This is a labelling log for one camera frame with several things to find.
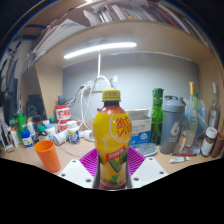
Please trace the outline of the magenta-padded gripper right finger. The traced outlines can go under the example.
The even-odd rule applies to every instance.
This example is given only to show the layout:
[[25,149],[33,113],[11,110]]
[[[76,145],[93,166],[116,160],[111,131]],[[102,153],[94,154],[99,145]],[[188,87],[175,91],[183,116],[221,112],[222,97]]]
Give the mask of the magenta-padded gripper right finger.
[[168,173],[154,157],[144,157],[133,148],[127,154],[127,188],[141,188],[157,181]]

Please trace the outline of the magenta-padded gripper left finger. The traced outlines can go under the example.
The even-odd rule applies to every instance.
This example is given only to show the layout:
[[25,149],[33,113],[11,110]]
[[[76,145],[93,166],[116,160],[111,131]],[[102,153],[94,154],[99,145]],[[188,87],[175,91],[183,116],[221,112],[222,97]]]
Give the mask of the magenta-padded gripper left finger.
[[59,177],[83,188],[98,189],[100,177],[97,150],[92,149],[79,160],[72,159]]

